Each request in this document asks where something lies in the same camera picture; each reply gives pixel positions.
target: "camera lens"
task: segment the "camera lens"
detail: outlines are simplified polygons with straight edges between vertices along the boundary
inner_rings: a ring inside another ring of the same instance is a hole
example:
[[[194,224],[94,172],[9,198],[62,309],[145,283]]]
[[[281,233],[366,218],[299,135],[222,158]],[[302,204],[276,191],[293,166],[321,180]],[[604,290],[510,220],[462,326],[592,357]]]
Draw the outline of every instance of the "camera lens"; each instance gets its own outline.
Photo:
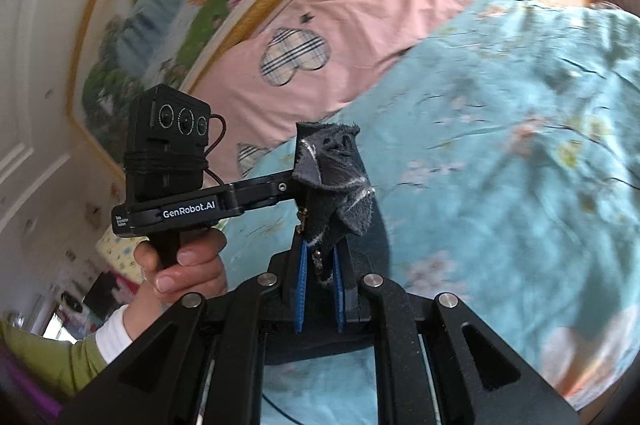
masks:
[[[160,115],[158,117],[160,119],[160,125],[165,129],[171,127],[171,124],[174,122],[174,110],[168,103],[165,103],[160,108]]]
[[[196,130],[200,136],[204,136],[207,132],[207,119],[204,116],[200,116],[198,118],[198,122],[196,124]]]
[[[182,109],[180,111],[178,128],[182,134],[191,134],[193,130],[193,113],[189,109]]]

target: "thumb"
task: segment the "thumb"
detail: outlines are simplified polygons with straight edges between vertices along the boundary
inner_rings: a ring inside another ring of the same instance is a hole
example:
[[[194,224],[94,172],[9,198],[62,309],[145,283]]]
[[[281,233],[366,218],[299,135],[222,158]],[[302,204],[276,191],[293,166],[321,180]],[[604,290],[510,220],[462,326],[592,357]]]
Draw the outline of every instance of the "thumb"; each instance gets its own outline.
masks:
[[[149,241],[138,243],[133,251],[133,258],[142,270],[143,277],[153,283],[156,273],[161,269],[158,252]]]

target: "blue blanket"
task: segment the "blue blanket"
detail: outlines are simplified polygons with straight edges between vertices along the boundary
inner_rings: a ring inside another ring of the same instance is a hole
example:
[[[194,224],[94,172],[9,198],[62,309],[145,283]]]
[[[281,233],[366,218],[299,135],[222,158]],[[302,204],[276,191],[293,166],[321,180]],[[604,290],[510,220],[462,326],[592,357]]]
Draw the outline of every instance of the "blue blanket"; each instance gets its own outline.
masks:
[[[457,293],[576,408],[639,349],[639,87],[635,16],[478,0],[331,120],[361,127],[391,277]],[[292,201],[229,221],[231,285],[296,222]],[[305,425],[377,423],[370,351],[268,368],[264,392]]]

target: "green sleeve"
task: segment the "green sleeve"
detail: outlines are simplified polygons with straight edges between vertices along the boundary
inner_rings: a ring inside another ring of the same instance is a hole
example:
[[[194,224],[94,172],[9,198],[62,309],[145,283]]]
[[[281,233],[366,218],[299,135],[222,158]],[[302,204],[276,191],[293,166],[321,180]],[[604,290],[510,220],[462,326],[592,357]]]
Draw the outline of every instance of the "green sleeve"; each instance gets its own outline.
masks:
[[[38,381],[55,394],[73,397],[105,367],[95,335],[71,344],[44,339],[0,322],[4,342]]]

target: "finger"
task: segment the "finger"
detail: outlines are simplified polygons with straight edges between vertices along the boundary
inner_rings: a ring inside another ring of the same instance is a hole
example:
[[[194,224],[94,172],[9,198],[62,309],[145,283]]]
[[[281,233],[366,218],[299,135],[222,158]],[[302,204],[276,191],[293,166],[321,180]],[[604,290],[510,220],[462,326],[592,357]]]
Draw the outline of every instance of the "finger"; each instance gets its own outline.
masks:
[[[160,293],[182,291],[209,279],[219,277],[225,270],[220,257],[197,266],[174,265],[156,275],[155,286]]]
[[[210,228],[204,235],[182,246],[177,260],[183,266],[205,264],[213,260],[226,246],[225,234]]]
[[[156,248],[151,246],[149,241],[138,243],[133,251],[133,258],[142,268],[145,278],[147,275],[155,274],[160,269],[160,257]]]
[[[175,301],[179,300],[184,294],[196,292],[202,294],[206,299],[210,299],[211,297],[218,297],[220,295],[224,295],[228,291],[228,286],[226,284],[226,276],[221,275],[220,277],[216,277],[214,279],[210,279],[202,284],[198,284],[197,286],[192,286],[188,289],[184,289],[177,292],[160,293],[158,290],[154,289],[154,294],[156,297],[162,302],[166,304],[173,304]]]

